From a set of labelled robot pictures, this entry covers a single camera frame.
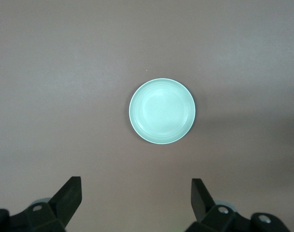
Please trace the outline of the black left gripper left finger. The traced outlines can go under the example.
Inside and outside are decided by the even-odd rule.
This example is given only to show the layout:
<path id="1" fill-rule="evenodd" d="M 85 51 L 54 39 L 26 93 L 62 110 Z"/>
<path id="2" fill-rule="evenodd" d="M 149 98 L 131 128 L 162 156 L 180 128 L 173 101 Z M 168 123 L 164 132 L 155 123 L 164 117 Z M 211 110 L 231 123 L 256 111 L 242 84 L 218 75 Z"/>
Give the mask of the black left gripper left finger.
<path id="1" fill-rule="evenodd" d="M 34 203 L 13 216 L 0 208 L 0 232 L 65 232 L 81 202 L 81 177 L 72 176 L 47 202 Z"/>

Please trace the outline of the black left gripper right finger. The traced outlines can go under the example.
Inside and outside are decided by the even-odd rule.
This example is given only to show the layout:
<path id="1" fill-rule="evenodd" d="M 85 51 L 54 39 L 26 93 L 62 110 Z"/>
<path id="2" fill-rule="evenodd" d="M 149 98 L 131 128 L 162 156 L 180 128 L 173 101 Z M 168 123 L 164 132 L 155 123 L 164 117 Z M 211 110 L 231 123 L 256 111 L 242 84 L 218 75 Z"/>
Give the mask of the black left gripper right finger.
<path id="1" fill-rule="evenodd" d="M 287 226 L 276 216 L 254 213 L 250 219 L 241 216 L 231 207 L 216 204 L 202 179 L 193 178 L 191 206 L 196 221 L 192 232 L 287 232 Z"/>

